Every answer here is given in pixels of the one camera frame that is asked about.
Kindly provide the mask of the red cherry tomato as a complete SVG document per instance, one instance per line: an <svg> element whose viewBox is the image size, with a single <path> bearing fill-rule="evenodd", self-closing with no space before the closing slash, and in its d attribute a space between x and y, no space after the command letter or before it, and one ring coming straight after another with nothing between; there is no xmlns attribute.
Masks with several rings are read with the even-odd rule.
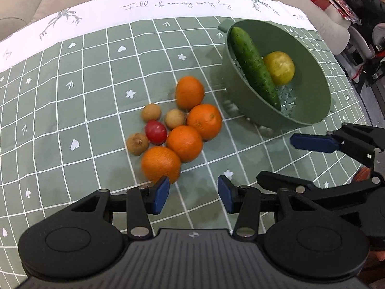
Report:
<svg viewBox="0 0 385 289"><path fill-rule="evenodd" d="M168 132L166 127L159 121L150 120L145 126L145 134L148 140L154 145L162 145L167 140Z"/></svg>

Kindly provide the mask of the brown longan fruit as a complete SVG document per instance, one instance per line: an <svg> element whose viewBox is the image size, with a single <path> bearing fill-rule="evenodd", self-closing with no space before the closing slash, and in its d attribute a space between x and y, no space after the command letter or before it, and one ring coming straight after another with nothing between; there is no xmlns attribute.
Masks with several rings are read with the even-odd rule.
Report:
<svg viewBox="0 0 385 289"><path fill-rule="evenodd" d="M179 109L169 110L164 116L164 123L171 131L185 124L186 114Z"/></svg>
<svg viewBox="0 0 385 289"><path fill-rule="evenodd" d="M158 121L162 116L162 109L159 105L148 104L141 111L141 118L145 123L149 121Z"/></svg>
<svg viewBox="0 0 385 289"><path fill-rule="evenodd" d="M149 140L147 136L143 133L134 133L131 134L126 139L126 148L129 153L135 156L141 155L149 147Z"/></svg>

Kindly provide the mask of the yellow-green pear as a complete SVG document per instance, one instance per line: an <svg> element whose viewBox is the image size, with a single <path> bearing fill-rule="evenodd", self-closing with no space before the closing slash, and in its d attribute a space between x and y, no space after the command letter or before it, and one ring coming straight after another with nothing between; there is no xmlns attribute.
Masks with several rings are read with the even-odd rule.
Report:
<svg viewBox="0 0 385 289"><path fill-rule="evenodd" d="M284 86L292 81L295 74L295 66L291 57L280 51L265 55L264 63L276 86Z"/></svg>

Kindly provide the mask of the orange tangerine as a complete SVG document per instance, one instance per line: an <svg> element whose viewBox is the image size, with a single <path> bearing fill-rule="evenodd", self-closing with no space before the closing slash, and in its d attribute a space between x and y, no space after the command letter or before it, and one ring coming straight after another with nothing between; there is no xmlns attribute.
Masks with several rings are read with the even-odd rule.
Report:
<svg viewBox="0 0 385 289"><path fill-rule="evenodd" d="M167 176L170 183L174 183L180 176L180 170L180 158L167 147L152 147L141 158L141 171L153 183L156 183L162 176Z"/></svg>
<svg viewBox="0 0 385 289"><path fill-rule="evenodd" d="M211 104L197 105L187 116L187 125L195 128L204 141L212 140L220 133L222 122L220 111Z"/></svg>
<svg viewBox="0 0 385 289"><path fill-rule="evenodd" d="M202 137L195 128L187 125L171 130L166 144L167 148L174 151L183 163L196 159L203 149Z"/></svg>
<svg viewBox="0 0 385 289"><path fill-rule="evenodd" d="M179 79L175 91L178 108L189 111L199 105L204 96L204 87L196 77L184 76Z"/></svg>

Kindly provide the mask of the person in background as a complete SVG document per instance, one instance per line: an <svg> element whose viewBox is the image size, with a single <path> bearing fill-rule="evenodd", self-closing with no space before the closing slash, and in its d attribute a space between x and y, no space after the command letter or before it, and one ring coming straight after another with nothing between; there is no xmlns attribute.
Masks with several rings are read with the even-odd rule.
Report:
<svg viewBox="0 0 385 289"><path fill-rule="evenodd" d="M361 19L363 33L371 38L375 26L384 23L384 0L361 0L356 14Z"/></svg>

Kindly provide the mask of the green cucumber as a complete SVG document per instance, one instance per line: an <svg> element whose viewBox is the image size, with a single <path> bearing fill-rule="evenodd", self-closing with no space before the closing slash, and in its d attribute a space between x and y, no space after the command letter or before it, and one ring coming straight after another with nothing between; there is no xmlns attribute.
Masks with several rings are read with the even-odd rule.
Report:
<svg viewBox="0 0 385 289"><path fill-rule="evenodd" d="M281 103L276 87L248 32L234 26L230 31L230 44L249 85L269 105L280 111Z"/></svg>

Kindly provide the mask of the green colander bowl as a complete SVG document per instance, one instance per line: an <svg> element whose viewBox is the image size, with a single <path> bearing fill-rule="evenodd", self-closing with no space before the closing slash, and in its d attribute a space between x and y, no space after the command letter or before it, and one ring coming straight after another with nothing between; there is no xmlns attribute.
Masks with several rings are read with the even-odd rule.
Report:
<svg viewBox="0 0 385 289"><path fill-rule="evenodd" d="M229 99L257 125L308 127L332 108L326 76L312 53L287 31L259 20L223 20L220 78Z"/></svg>

